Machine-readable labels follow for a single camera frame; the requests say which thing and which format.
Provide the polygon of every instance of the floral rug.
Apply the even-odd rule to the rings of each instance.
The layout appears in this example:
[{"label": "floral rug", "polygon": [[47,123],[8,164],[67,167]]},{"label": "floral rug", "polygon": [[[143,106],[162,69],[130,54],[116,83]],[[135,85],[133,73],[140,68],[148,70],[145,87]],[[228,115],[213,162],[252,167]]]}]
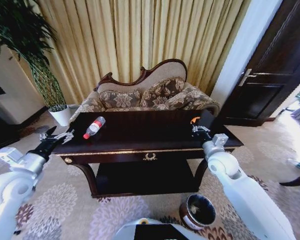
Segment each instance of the floral rug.
[{"label": "floral rug", "polygon": [[[56,123],[46,112],[32,124],[31,132],[11,145],[25,153],[39,143],[42,126]],[[228,127],[243,143],[233,154],[242,169],[276,202],[285,213],[300,240],[300,186],[284,187],[300,176],[300,169],[287,159],[300,160],[300,125],[288,114],[260,127]],[[200,159],[189,159],[193,171]],[[98,170],[98,165],[91,165]],[[0,174],[8,172],[0,161]],[[256,239],[225,197],[223,187],[209,171],[205,173],[199,192],[208,197],[216,208],[214,224],[197,231],[209,240]],[[44,176],[30,201],[16,216],[21,230],[14,240],[110,240],[125,223],[148,217],[163,223],[182,225],[179,206],[190,193],[112,197],[93,199],[84,174],[75,166],[67,166],[60,157],[51,156],[44,166]]]}]

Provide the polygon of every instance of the dark wooden door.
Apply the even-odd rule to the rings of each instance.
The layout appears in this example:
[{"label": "dark wooden door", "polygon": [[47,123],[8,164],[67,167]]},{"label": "dark wooden door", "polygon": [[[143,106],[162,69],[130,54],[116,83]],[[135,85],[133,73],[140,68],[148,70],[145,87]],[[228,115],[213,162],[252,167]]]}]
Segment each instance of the dark wooden door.
[{"label": "dark wooden door", "polygon": [[220,117],[260,126],[299,84],[300,0],[283,0]]}]

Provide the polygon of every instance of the lower shelf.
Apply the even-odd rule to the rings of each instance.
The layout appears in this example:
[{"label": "lower shelf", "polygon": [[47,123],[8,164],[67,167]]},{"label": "lower shelf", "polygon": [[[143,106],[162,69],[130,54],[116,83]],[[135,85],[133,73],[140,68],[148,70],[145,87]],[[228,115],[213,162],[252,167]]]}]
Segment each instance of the lower shelf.
[{"label": "lower shelf", "polygon": [[197,192],[187,160],[101,163],[98,197]]}]

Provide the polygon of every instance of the door handle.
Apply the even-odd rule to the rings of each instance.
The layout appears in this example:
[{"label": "door handle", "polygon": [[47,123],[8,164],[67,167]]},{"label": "door handle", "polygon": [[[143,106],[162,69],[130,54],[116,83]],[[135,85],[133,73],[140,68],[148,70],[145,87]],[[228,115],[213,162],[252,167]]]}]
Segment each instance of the door handle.
[{"label": "door handle", "polygon": [[240,81],[240,83],[238,85],[239,87],[241,87],[245,83],[245,81],[247,80],[247,78],[255,78],[257,76],[257,75],[250,75],[251,71],[252,71],[252,68],[248,68],[245,71],[244,76],[242,77],[242,79],[241,79],[241,81]]}]

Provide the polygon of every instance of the floral upholstery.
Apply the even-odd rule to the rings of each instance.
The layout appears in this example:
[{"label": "floral upholstery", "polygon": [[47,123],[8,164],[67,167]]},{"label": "floral upholstery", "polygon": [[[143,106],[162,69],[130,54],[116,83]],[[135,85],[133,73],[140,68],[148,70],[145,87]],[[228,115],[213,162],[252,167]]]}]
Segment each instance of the floral upholstery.
[{"label": "floral upholstery", "polygon": [[180,93],[184,89],[184,85],[185,82],[181,77],[164,79],[144,91],[140,106],[154,107],[164,104],[168,99]]},{"label": "floral upholstery", "polygon": [[219,104],[211,97],[200,91],[199,88],[191,85],[190,87],[185,88],[182,92],[186,93],[187,96],[190,96],[193,99],[182,108],[183,110],[211,109],[213,110],[213,113],[219,113]]},{"label": "floral upholstery", "polygon": [[156,110],[156,111],[160,111],[160,110],[170,110],[169,107],[162,103],[162,104],[159,104],[159,105],[154,105],[153,108]]},{"label": "floral upholstery", "polygon": [[133,92],[103,91],[100,100],[106,109],[138,107],[141,92],[136,89]]},{"label": "floral upholstery", "polygon": [[192,95],[189,95],[185,91],[182,91],[179,94],[168,99],[165,102],[165,105],[169,110],[176,110],[176,109],[181,109],[182,107],[184,107],[185,105],[187,105],[193,100],[194,98]]},{"label": "floral upholstery", "polygon": [[162,110],[209,110],[219,113],[219,104],[197,87],[184,82],[181,77],[167,78],[146,90],[139,103],[141,92],[93,91],[71,117],[74,121],[84,112],[128,112]]},{"label": "floral upholstery", "polygon": [[133,106],[133,107],[117,107],[117,108],[109,108],[105,110],[106,112],[133,112],[133,111],[154,111],[155,109],[152,107],[142,107],[142,106]]},{"label": "floral upholstery", "polygon": [[104,112],[106,109],[102,102],[98,98],[87,98],[83,100],[79,108],[74,112],[70,118],[70,122],[73,122],[80,113],[93,113],[93,112]]}]

